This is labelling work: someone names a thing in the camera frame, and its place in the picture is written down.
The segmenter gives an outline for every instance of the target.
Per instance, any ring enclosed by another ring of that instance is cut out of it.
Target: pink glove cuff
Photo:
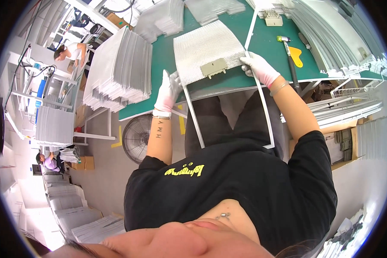
[[[175,101],[170,96],[163,96],[156,100],[155,108],[160,111],[171,112],[173,105],[175,105]]]
[[[262,78],[262,83],[265,84],[267,86],[267,88],[271,88],[271,85],[273,83],[273,81],[275,81],[278,76],[281,75],[279,72],[275,71],[275,73],[271,73],[271,74],[265,74],[265,76],[261,76]]]

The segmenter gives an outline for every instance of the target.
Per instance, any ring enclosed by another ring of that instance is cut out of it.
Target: plastic handle
[[[295,71],[295,65],[294,65],[294,60],[291,56],[288,56],[288,63],[290,64],[290,69],[291,69],[291,75],[293,77],[293,86],[295,91],[300,94],[301,93],[301,88],[299,87],[298,79],[297,79],[297,72]]]

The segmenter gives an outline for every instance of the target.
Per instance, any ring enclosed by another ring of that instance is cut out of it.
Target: fan grille
[[[151,124],[152,114],[141,115],[132,119],[123,130],[123,150],[137,164],[146,156]]]

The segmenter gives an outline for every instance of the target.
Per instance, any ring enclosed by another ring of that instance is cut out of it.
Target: forearm
[[[77,46],[82,49],[81,59],[84,60],[84,58],[86,56],[87,46],[84,43],[78,43]]]
[[[172,163],[172,127],[170,119],[152,118],[146,155],[165,164]]]
[[[275,92],[284,81],[285,79],[279,76],[274,80],[270,90]],[[290,85],[277,91],[273,99],[287,121],[287,126],[295,141],[311,131],[320,129],[310,108]]]

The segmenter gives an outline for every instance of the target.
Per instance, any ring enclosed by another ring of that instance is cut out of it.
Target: black pants
[[[96,50],[100,46],[100,44],[96,42],[92,42],[91,45],[92,45],[91,49],[94,49],[94,50]],[[94,55],[93,51],[89,51],[89,59],[88,59],[88,62],[86,63],[88,66],[92,64],[93,55]],[[87,78],[89,76],[89,70],[85,69],[84,75],[86,75],[86,78]]]
[[[273,97],[269,95],[269,89],[263,88],[265,102],[267,103],[269,118],[275,143],[275,153],[280,159],[284,157],[284,132],[280,120],[281,112],[275,104]],[[238,120],[232,130],[228,119],[222,112],[221,103],[218,96],[209,97],[203,100],[192,102],[195,110],[196,119],[201,129],[202,138],[205,146],[218,144],[222,137],[244,132],[261,132],[261,136],[267,138],[269,142],[268,125],[265,119],[264,108],[258,90],[249,98]],[[191,156],[192,153],[201,149],[195,125],[192,121],[191,112],[188,112],[188,121],[186,123],[185,133],[185,155]]]
[[[63,164],[62,159],[60,158],[60,152],[56,156],[56,164],[57,164],[57,167],[60,168],[60,173],[64,173],[65,172],[64,164]]]

